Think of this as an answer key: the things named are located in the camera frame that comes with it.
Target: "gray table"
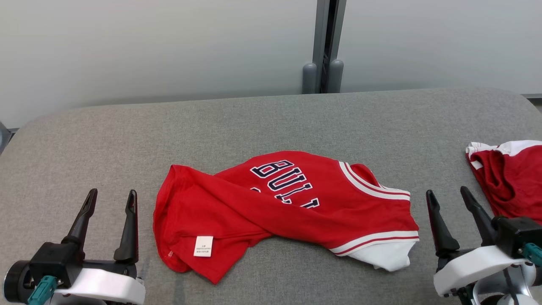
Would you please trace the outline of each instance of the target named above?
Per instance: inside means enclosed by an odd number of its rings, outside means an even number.
[[[67,233],[88,191],[99,190],[87,258],[112,259],[131,188],[139,195],[137,265],[147,304],[458,304],[439,298],[424,194],[433,189],[452,234],[480,243],[459,193],[487,208],[464,156],[470,141],[542,139],[542,116],[523,97],[487,88],[239,98],[101,106],[38,118],[0,156],[0,271]],[[159,259],[154,201],[172,163],[216,173],[256,155],[304,150],[364,163],[412,192],[421,241],[411,265],[388,273],[321,247],[267,239],[217,286]],[[542,294],[537,299],[542,301]]]

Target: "basketball jersey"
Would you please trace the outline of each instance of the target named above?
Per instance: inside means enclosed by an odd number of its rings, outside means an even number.
[[[247,247],[272,235],[394,271],[409,265],[408,252],[419,241],[409,199],[362,164],[280,151],[216,175],[172,165],[153,228],[166,265],[194,269],[215,284]],[[193,255],[198,236],[214,237],[211,257]]]
[[[471,142],[466,153],[495,215],[527,216],[542,224],[541,141]]]

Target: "white garment tag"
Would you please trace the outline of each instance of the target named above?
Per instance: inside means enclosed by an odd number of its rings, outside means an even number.
[[[196,237],[194,256],[211,257],[212,236]]]

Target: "white wall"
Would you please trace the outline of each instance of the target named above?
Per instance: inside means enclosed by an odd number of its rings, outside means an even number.
[[[542,93],[540,0],[347,0],[341,92],[490,86]]]
[[[0,121],[301,93],[317,0],[0,0]]]

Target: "folded red garment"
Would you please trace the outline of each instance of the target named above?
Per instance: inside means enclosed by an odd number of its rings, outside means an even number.
[[[216,175],[172,165],[153,229],[168,267],[194,269],[214,284],[247,247],[272,235],[394,271],[409,265],[419,241],[409,200],[410,193],[380,185],[362,164],[281,151]],[[194,256],[198,236],[213,237],[210,257]]]
[[[542,224],[541,141],[471,142],[466,153],[495,215],[527,216]]]

